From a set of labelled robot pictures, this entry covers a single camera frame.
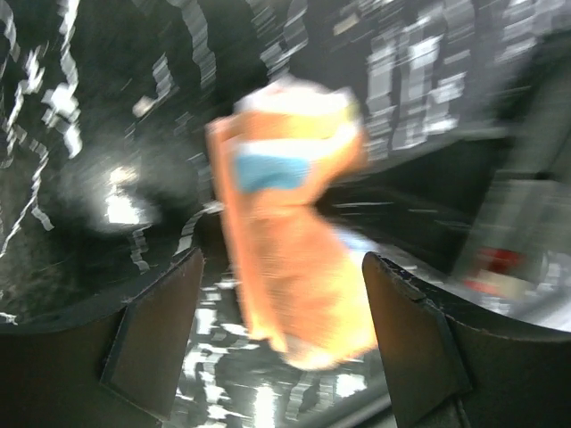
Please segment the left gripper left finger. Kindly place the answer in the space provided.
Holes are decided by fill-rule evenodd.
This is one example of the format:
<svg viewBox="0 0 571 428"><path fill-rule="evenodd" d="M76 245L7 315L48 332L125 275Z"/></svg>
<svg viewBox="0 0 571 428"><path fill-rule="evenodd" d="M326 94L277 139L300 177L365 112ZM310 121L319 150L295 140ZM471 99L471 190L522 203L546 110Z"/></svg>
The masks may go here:
<svg viewBox="0 0 571 428"><path fill-rule="evenodd" d="M2 325L2 426L161 426L202 276L203 254L191 249L36 323Z"/></svg>

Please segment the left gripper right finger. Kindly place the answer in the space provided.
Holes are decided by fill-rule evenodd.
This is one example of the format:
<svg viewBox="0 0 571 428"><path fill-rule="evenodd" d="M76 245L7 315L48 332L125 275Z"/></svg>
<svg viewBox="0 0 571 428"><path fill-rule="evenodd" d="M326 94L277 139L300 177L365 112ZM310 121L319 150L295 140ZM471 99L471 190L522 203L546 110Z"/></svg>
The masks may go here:
<svg viewBox="0 0 571 428"><path fill-rule="evenodd" d="M369 252L362 271L400 427L568 427L570 335L483 309Z"/></svg>

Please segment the orange blue dotted towel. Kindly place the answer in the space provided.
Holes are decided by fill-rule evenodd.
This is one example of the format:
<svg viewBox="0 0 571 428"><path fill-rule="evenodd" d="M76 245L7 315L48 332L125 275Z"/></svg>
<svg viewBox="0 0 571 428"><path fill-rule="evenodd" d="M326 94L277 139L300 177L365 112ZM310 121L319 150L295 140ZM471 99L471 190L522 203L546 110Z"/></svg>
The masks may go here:
<svg viewBox="0 0 571 428"><path fill-rule="evenodd" d="M210 122L206 137L250 337L301 370L374 349L361 270L370 245L317 210L337 178L368 162L352 90L281 78Z"/></svg>

